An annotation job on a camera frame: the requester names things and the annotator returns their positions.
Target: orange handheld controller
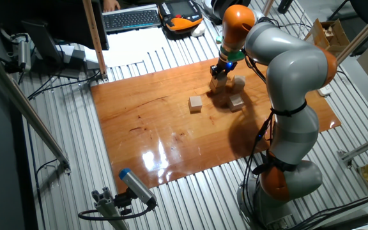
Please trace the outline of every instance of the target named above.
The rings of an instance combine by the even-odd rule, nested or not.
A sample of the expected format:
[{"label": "orange handheld controller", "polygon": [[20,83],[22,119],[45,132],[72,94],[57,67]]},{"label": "orange handheld controller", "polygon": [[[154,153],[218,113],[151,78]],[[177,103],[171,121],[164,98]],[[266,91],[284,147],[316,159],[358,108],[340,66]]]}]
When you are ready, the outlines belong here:
[{"label": "orange handheld controller", "polygon": [[198,5],[191,0],[174,0],[158,5],[163,26],[175,33],[190,32],[203,21]]}]

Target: slotted metal surface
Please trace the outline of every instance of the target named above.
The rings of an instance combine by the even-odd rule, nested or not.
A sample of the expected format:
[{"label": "slotted metal surface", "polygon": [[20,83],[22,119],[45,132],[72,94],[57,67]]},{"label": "slotted metal surface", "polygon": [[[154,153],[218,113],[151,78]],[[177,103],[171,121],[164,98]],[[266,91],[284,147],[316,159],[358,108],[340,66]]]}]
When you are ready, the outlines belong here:
[{"label": "slotted metal surface", "polygon": [[[278,15],[275,9],[279,2],[275,1],[269,17],[278,20],[280,25],[295,22],[311,24],[296,1],[285,15]],[[250,7],[262,10],[264,3],[263,0],[255,0]],[[219,46],[215,44],[215,37],[220,35],[221,28],[206,20],[203,23],[207,28],[203,36],[167,40],[168,46],[149,52],[143,62],[108,68],[109,82],[218,57]],[[308,32],[302,26],[287,26],[282,27],[282,30],[300,38]],[[86,79],[92,74],[81,73],[80,78]],[[30,95],[45,81],[50,81],[48,85],[58,86],[76,80],[33,75],[24,79],[21,88],[26,95]],[[104,83],[98,80],[91,85]],[[342,121],[342,126],[322,132],[314,148],[305,157],[321,169],[323,185],[312,194],[289,203],[293,211],[293,216],[286,219],[289,226],[325,208],[347,204],[368,194],[355,169],[345,168],[336,155],[339,149],[350,151],[368,141],[368,104],[356,93],[356,86],[345,75],[337,74],[330,85],[333,93],[326,100]],[[81,83],[56,88],[37,96],[31,103],[67,152],[72,167],[72,173],[65,175],[56,170],[58,163],[54,162],[38,174],[46,229],[112,229],[107,222],[89,222],[77,217],[80,211],[94,209],[91,191],[109,187],[116,193],[112,162],[107,157],[89,86]],[[26,121],[24,129],[27,134]],[[54,156],[32,128],[29,132],[26,142],[33,172],[33,158],[38,168],[53,160]],[[368,151],[356,157],[355,163],[368,163]],[[243,179],[245,166],[245,159],[239,159],[151,188],[158,199],[158,208],[143,217],[127,220],[130,228],[248,229],[236,202],[236,190]],[[43,229],[33,173],[31,177],[38,223]],[[134,213],[145,209],[140,201],[134,201],[131,208]]]}]

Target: glossy wooden table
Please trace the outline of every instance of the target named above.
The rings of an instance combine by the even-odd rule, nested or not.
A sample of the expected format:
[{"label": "glossy wooden table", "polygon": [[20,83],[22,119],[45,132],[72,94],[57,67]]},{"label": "glossy wooden table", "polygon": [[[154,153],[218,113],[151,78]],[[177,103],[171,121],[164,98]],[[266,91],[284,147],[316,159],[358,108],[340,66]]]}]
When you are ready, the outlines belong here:
[{"label": "glossy wooden table", "polygon": [[[240,62],[229,77],[246,76],[245,107],[232,113],[226,105],[229,93],[210,93],[209,69],[215,63],[211,59],[91,88],[119,192],[126,186],[118,173],[126,167],[154,187],[250,154],[270,113],[266,86]],[[258,68],[266,72],[265,66]],[[196,95],[203,108],[191,114],[188,98]],[[340,125],[317,92],[308,93],[307,102],[319,116],[321,131]],[[261,141],[256,151],[267,148]]]}]

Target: small wooden cube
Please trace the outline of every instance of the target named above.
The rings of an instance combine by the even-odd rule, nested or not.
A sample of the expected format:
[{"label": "small wooden cube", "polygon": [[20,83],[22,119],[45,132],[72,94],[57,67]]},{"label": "small wooden cube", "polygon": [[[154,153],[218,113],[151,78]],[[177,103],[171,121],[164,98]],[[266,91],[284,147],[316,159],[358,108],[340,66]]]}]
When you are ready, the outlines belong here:
[{"label": "small wooden cube", "polygon": [[242,109],[243,105],[244,103],[243,103],[241,95],[236,94],[236,95],[229,97],[228,106],[232,112]]},{"label": "small wooden cube", "polygon": [[201,108],[203,107],[201,96],[190,96],[188,106],[190,107],[190,112],[201,112]]},{"label": "small wooden cube", "polygon": [[218,94],[218,93],[221,93],[225,90],[225,86],[221,86],[221,87],[217,88],[217,87],[215,87],[214,82],[211,80],[210,89],[214,94]]},{"label": "small wooden cube", "polygon": [[214,77],[211,78],[211,82],[214,84],[216,88],[225,87],[227,81],[228,78],[226,76],[217,76],[216,79]]},{"label": "small wooden cube", "polygon": [[245,87],[245,76],[235,75],[231,81],[231,85],[233,88],[233,93],[239,93],[243,91],[243,88]]}]

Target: black keyboard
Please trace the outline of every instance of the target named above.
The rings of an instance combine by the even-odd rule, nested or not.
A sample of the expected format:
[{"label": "black keyboard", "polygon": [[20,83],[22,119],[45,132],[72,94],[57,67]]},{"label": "black keyboard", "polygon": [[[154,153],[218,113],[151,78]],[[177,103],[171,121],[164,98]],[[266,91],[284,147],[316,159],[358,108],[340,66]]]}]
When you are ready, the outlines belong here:
[{"label": "black keyboard", "polygon": [[161,25],[156,10],[130,11],[103,15],[107,33]]}]

